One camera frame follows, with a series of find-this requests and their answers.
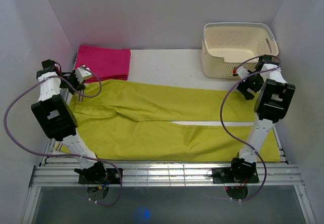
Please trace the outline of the yellow-green trousers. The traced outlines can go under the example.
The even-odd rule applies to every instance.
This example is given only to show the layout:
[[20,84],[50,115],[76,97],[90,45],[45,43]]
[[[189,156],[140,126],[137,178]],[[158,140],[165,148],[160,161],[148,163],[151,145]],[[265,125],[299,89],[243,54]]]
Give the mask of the yellow-green trousers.
[[248,138],[254,104],[239,92],[108,80],[69,106],[99,158],[229,162]]

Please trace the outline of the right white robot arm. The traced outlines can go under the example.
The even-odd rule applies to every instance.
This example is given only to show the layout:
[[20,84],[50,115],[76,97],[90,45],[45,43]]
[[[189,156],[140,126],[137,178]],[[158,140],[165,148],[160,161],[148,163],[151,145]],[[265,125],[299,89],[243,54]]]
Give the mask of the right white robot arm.
[[236,89],[246,100],[252,100],[258,93],[254,105],[256,118],[247,139],[247,145],[240,149],[229,168],[229,177],[234,182],[247,182],[257,174],[256,163],[259,152],[273,127],[282,120],[289,109],[296,87],[282,76],[280,62],[276,56],[261,55],[253,71],[240,63],[233,69],[233,76],[241,79]]

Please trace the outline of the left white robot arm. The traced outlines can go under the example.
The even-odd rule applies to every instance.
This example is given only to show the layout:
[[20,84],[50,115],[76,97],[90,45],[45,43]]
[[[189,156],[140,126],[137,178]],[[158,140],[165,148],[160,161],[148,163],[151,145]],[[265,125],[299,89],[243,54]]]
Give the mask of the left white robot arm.
[[93,73],[85,65],[63,73],[59,64],[50,59],[42,61],[42,67],[36,73],[42,84],[37,103],[31,105],[33,114],[48,138],[55,139],[71,154],[77,155],[79,168],[74,170],[76,173],[92,183],[106,182],[107,170],[81,139],[77,119],[60,93],[62,88],[71,94],[84,90],[86,80],[93,77]]

